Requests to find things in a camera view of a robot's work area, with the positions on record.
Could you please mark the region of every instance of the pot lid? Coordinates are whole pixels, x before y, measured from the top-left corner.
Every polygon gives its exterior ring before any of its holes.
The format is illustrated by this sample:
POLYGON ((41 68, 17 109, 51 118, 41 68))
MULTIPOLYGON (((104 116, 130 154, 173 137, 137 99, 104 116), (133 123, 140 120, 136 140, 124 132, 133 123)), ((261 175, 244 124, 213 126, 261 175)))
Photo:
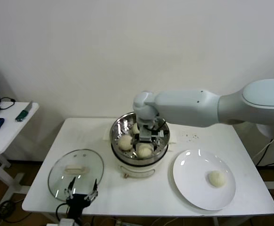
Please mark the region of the pot lid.
POLYGON ((61 201, 72 194, 89 194, 104 173, 101 156, 90 149, 72 151, 60 158, 48 176, 50 193, 61 201))

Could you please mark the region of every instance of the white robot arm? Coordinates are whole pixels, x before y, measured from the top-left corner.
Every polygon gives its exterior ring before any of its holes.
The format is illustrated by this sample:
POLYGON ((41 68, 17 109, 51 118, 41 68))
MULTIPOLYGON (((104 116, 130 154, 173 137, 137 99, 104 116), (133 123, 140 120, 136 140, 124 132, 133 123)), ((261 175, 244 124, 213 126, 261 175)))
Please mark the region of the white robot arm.
POLYGON ((274 79, 248 84, 242 90, 218 96, 206 90, 142 92, 133 109, 140 129, 140 141, 149 141, 157 116, 169 123, 208 127, 216 123, 249 121, 267 137, 274 138, 274 79))

